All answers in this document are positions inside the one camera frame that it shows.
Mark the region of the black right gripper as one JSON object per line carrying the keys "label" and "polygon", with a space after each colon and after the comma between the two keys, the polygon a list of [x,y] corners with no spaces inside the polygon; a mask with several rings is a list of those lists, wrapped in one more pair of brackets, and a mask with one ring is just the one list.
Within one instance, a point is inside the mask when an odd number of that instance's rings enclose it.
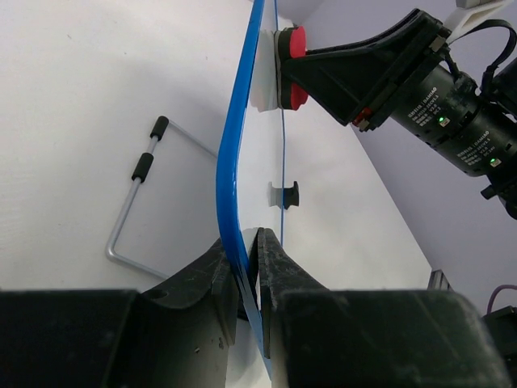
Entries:
{"label": "black right gripper", "polygon": [[306,48],[290,73],[340,124],[368,131],[391,116],[466,175],[489,175],[516,161],[516,123],[468,75],[437,66],[450,34],[414,9],[373,38]]}

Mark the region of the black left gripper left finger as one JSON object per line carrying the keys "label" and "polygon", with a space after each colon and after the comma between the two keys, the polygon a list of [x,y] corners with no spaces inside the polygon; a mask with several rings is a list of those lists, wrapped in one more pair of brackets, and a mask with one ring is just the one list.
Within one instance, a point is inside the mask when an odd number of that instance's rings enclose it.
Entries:
{"label": "black left gripper left finger", "polygon": [[4,387],[222,387],[238,291],[225,250],[152,289],[5,291]]}

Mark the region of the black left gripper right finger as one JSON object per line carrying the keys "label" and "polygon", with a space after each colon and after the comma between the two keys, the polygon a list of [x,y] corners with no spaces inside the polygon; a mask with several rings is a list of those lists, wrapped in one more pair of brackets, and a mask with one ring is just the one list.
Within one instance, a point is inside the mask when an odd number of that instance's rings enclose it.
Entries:
{"label": "black left gripper right finger", "polygon": [[488,327],[458,293],[331,290],[256,234],[263,349],[275,387],[510,387]]}

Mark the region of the red bone-shaped eraser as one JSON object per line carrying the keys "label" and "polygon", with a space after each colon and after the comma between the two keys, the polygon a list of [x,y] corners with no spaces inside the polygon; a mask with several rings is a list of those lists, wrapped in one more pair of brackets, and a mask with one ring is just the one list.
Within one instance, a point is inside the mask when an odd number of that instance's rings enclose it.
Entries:
{"label": "red bone-shaped eraser", "polygon": [[274,34],[277,103],[284,110],[297,111],[308,100],[308,93],[290,71],[296,60],[306,55],[306,33],[302,26],[286,27]]}

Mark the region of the blue framed whiteboard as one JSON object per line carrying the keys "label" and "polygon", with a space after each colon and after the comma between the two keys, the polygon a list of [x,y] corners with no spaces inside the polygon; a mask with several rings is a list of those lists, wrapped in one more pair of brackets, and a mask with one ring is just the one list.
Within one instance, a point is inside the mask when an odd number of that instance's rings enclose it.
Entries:
{"label": "blue framed whiteboard", "polygon": [[251,252],[259,228],[282,238],[284,211],[274,191],[284,185],[284,114],[277,103],[274,34],[277,3],[254,1],[225,119],[216,165],[216,215],[221,241],[250,321],[237,325],[230,354],[233,387],[271,386],[259,310],[253,304]]}

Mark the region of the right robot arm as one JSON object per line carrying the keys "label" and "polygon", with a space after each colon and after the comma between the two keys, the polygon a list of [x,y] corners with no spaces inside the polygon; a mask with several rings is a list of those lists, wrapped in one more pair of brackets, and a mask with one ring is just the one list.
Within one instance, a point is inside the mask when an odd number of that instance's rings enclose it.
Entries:
{"label": "right robot arm", "polygon": [[516,214],[516,32],[480,81],[450,54],[452,32],[415,9],[389,30],[356,43],[309,50],[301,26],[274,35],[278,104],[314,99],[362,132],[393,119],[452,165],[485,176],[486,199]]}

